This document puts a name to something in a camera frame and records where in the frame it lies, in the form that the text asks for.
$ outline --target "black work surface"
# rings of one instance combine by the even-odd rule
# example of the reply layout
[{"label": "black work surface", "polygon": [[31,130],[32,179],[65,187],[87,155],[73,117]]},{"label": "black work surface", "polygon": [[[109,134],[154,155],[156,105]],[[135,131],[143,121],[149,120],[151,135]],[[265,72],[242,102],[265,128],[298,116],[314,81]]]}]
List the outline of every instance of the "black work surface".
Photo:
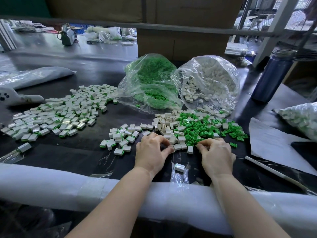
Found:
[{"label": "black work surface", "polygon": [[[38,54],[15,55],[14,52],[11,52],[9,57],[8,59],[8,57],[5,56],[7,59],[2,61],[2,64],[4,64],[3,67],[11,67],[13,62],[14,68],[4,70],[6,72],[34,69],[44,66],[62,66],[77,71],[73,76],[18,91],[23,94],[42,95],[46,99],[50,97],[64,97],[70,94],[69,89],[77,89],[79,85],[87,86],[90,84],[106,83],[117,86],[125,75],[123,67],[131,61],[104,57],[39,56]],[[273,108],[286,108],[306,103],[306,99],[286,86],[281,85],[270,103],[256,104],[250,99],[250,96],[258,81],[259,73],[249,71],[248,68],[240,69],[239,72],[242,77],[242,91],[233,116],[234,120],[243,127],[244,131],[248,133],[250,119],[255,117],[271,127],[302,136],[299,131],[290,127],[271,110]],[[0,106],[0,122],[8,124],[13,114],[25,111],[31,107],[35,106],[15,107],[11,109]],[[79,130],[75,136],[60,139],[51,132],[44,137],[38,138],[36,142],[31,143],[33,148],[26,152],[25,158],[18,162],[18,164],[59,169],[87,176],[113,172],[111,176],[112,179],[122,178],[134,166],[135,144],[140,141],[142,134],[140,134],[133,144],[131,153],[125,154],[122,157],[114,156],[113,152],[109,155],[108,150],[101,150],[99,148],[100,142],[103,139],[109,138],[108,133],[110,132],[110,128],[116,128],[125,123],[136,125],[141,123],[151,124],[154,115],[137,112],[122,104],[114,105],[109,103],[107,107],[108,111],[104,114],[100,114],[96,124],[92,128],[85,127],[83,130]],[[237,143],[237,141],[232,140],[229,135],[227,135],[225,140],[227,142]],[[12,151],[21,144],[21,142],[14,142],[14,140],[8,136],[1,135],[0,156]],[[188,155],[183,151],[170,155],[166,160],[163,170],[154,178],[154,181],[170,181],[172,171],[171,161],[173,161],[174,163],[189,164],[190,183],[197,179],[200,181],[201,179],[204,185],[209,185],[211,181],[201,166],[201,155],[196,148],[194,150],[193,155]],[[233,152],[237,155],[233,173],[243,185],[267,191],[301,193],[301,190],[292,184],[243,160],[245,155],[250,154],[249,140],[246,140],[245,143],[238,142],[238,148],[233,149]],[[312,190],[316,190],[314,188],[317,184],[315,176],[272,162],[266,162],[265,164],[301,181]]]}]

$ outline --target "bag of green parts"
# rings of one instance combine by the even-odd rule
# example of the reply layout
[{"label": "bag of green parts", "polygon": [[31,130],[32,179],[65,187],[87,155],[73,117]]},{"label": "bag of green parts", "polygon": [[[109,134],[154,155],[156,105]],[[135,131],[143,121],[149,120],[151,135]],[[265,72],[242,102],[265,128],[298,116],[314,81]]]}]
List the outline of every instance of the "bag of green parts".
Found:
[{"label": "bag of green parts", "polygon": [[125,78],[112,94],[120,103],[148,113],[180,109],[182,101],[171,79],[176,67],[160,54],[146,54],[125,67]]}]

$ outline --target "black table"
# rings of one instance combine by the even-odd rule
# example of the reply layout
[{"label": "black table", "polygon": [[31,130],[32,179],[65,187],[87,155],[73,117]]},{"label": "black table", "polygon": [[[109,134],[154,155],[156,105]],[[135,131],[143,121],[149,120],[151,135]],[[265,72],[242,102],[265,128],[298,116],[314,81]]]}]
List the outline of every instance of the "black table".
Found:
[{"label": "black table", "polygon": [[[79,85],[91,84],[109,84],[117,86],[124,77],[123,67],[131,60],[111,59],[105,57],[87,57],[87,56],[54,56],[39,54],[21,54],[15,55],[9,53],[10,60],[8,63],[14,64],[17,70],[34,69],[44,66],[62,66],[77,71],[70,77],[40,84],[30,88],[19,90],[23,94],[37,94],[44,98],[60,98],[70,94],[69,90],[77,89]],[[299,94],[295,93],[285,85],[281,85],[268,104],[257,104],[250,99],[251,93],[259,78],[259,73],[250,71],[248,68],[239,69],[242,77],[242,91],[239,96],[238,105],[233,113],[234,120],[243,127],[248,133],[248,125],[252,117],[263,121],[265,124],[277,128],[281,131],[303,136],[299,131],[290,127],[281,120],[271,110],[273,108],[286,108],[294,105],[306,103]],[[25,111],[34,106],[23,106],[14,108],[5,108],[0,106],[0,122],[8,124],[12,115]],[[60,139],[53,133],[40,137],[32,143],[33,148],[29,150],[25,158],[17,164],[30,165],[43,168],[59,169],[70,171],[86,176],[91,174],[112,173],[112,179],[122,178],[134,166],[135,144],[139,142],[140,135],[132,147],[130,154],[114,158],[113,153],[109,156],[109,151],[100,149],[99,144],[103,139],[108,139],[110,128],[119,127],[122,124],[141,123],[151,124],[154,115],[140,113],[122,104],[107,105],[108,111],[97,118],[96,124],[91,127],[85,127],[77,135]],[[225,138],[227,142],[235,142],[229,135]],[[0,136],[0,156],[12,151],[21,145],[16,143],[12,138]],[[250,155],[250,143],[238,142],[238,148],[233,149],[237,155],[234,164],[234,176],[243,184],[252,188],[259,188],[266,191],[301,193],[302,191],[296,186],[280,179],[259,167],[244,161],[245,155]],[[172,171],[172,162],[189,164],[189,183],[203,180],[204,185],[209,185],[211,180],[205,174],[201,166],[201,155],[195,149],[193,155],[187,155],[185,152],[176,152],[170,155],[162,171],[154,178],[154,181],[169,182]],[[272,168],[291,176],[296,180],[301,180],[312,190],[316,190],[316,177],[301,171],[294,171],[291,168],[268,162]]]}]

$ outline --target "water bottle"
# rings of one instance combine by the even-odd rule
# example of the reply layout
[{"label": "water bottle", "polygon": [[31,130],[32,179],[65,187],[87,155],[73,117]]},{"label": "water bottle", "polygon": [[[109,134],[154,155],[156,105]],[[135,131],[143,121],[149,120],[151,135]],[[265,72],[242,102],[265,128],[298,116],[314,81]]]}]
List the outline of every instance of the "water bottle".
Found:
[{"label": "water bottle", "polygon": [[268,61],[253,91],[251,95],[252,99],[264,103],[268,103],[271,100],[291,68],[295,59],[295,53],[295,50],[277,49],[275,54]]}]

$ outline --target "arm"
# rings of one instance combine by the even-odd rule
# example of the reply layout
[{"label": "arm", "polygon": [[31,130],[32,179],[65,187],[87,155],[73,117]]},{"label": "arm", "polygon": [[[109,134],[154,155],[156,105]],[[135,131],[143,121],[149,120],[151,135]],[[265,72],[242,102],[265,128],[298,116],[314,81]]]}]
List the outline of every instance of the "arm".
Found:
[{"label": "arm", "polygon": [[232,175],[236,156],[229,144],[222,138],[207,139],[197,144],[197,148],[236,238],[290,238]]},{"label": "arm", "polygon": [[166,138],[155,133],[142,137],[136,146],[134,168],[67,238],[130,237],[152,179],[163,168],[167,156],[174,152],[173,147],[161,152],[161,143],[170,145]]}]

